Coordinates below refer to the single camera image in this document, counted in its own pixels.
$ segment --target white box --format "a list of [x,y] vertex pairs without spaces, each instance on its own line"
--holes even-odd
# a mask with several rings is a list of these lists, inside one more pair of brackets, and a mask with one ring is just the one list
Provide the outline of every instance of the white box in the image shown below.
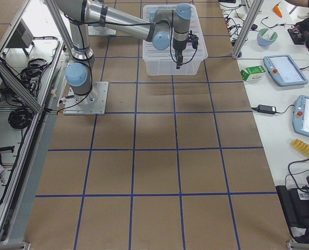
[[[143,18],[149,20],[150,12],[155,12],[157,9],[175,9],[176,5],[146,5],[143,7]],[[201,24],[198,20],[196,7],[191,5],[191,20],[190,29],[193,34],[199,38],[199,45],[195,57],[188,64],[182,65],[180,69],[176,69],[176,63],[172,60],[170,48],[159,51],[150,42],[143,41],[143,60],[146,64],[146,70],[149,76],[163,75],[193,75],[197,73],[201,62],[208,57],[207,48],[205,47],[204,37],[201,30]],[[189,61],[195,50],[191,43],[187,44],[183,51],[184,63]]]

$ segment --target green and white carton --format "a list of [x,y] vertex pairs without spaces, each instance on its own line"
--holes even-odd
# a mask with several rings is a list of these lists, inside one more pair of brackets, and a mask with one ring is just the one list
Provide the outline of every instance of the green and white carton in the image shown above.
[[254,80],[260,79],[266,73],[266,71],[263,68],[263,66],[259,65],[259,66],[244,68],[240,71],[240,73],[241,73],[242,79],[245,82],[248,82],[248,81],[254,81]]

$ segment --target toy carrot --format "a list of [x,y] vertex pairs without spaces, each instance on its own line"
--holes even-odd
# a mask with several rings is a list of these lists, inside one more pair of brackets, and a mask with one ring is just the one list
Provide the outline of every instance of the toy carrot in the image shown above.
[[279,4],[280,4],[280,2],[274,6],[273,11],[276,13],[276,15],[278,15],[280,18],[282,18],[283,14],[280,11]]

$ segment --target tablet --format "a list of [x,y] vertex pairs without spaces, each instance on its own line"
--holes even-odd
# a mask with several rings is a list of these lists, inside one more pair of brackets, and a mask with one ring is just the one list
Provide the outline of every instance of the tablet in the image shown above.
[[299,96],[295,101],[293,113],[293,128],[295,132],[309,136],[309,97]]
[[289,55],[265,56],[263,62],[279,86],[303,85],[308,83],[307,78]]

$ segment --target plastic bin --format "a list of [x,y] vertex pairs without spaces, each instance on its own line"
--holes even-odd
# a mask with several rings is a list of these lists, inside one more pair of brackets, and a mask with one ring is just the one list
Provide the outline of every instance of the plastic bin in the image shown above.
[[[157,9],[175,9],[176,5],[146,5],[143,7],[143,18],[149,20],[150,12]],[[208,57],[207,48],[205,47],[204,37],[201,30],[201,24],[198,20],[196,7],[191,5],[190,29],[193,34],[199,38],[199,45],[195,57],[188,64],[182,65],[180,69],[176,69],[176,63],[170,55],[170,48],[159,51],[150,42],[143,41],[143,60],[146,64],[146,70],[149,76],[163,75],[193,75],[196,74],[201,62]],[[183,51],[184,63],[189,61],[195,50],[191,43],[187,44]]]

